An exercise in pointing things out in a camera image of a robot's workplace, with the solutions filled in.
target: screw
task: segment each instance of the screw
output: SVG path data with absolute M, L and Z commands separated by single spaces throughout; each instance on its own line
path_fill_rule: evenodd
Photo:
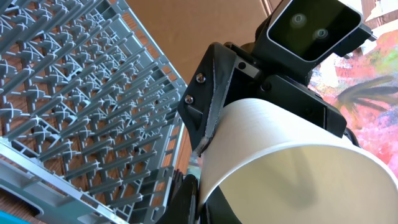
M 244 63 L 244 62 L 239 63 L 238 68 L 241 70 L 244 70 L 246 68 L 246 63 Z
M 197 75 L 197 82 L 198 83 L 204 83 L 205 81 L 206 81 L 206 77 L 202 73 L 199 73 Z
M 304 114 L 306 116 L 312 116 L 313 111 L 310 108 L 305 109 Z
M 193 103 L 193 97 L 191 95 L 187 95 L 185 97 L 185 103 L 191 105 Z
M 265 82 L 265 83 L 263 83 L 263 84 L 261 85 L 261 89 L 262 89 L 263 91 L 269 91 L 269 90 L 271 90 L 271 88 L 272 88 L 272 85 L 271 85 L 270 82 Z

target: white paper cup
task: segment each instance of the white paper cup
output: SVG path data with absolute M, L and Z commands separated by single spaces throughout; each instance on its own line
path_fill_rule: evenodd
M 398 223 L 398 181 L 376 156 L 258 99 L 222 111 L 199 209 L 220 185 L 242 223 Z

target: black camera housing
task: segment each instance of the black camera housing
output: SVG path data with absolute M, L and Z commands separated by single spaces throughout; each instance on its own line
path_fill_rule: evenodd
M 305 16 L 304 25 L 292 24 L 297 14 Z M 372 35 L 362 20 L 361 13 L 337 0 L 284 0 L 257 29 L 251 55 L 307 86 L 320 62 L 332 53 L 345 56 Z M 321 29 L 327 36 L 314 38 Z

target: cardboard box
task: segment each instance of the cardboard box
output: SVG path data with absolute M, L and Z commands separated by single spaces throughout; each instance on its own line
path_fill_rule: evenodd
M 127 0 L 182 78 L 189 82 L 208 46 L 243 45 L 279 0 Z

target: gray plastic rack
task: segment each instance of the gray plastic rack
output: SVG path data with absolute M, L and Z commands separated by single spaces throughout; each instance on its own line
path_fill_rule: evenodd
M 186 84 L 124 0 L 0 1 L 0 188 L 47 223 L 155 223 Z

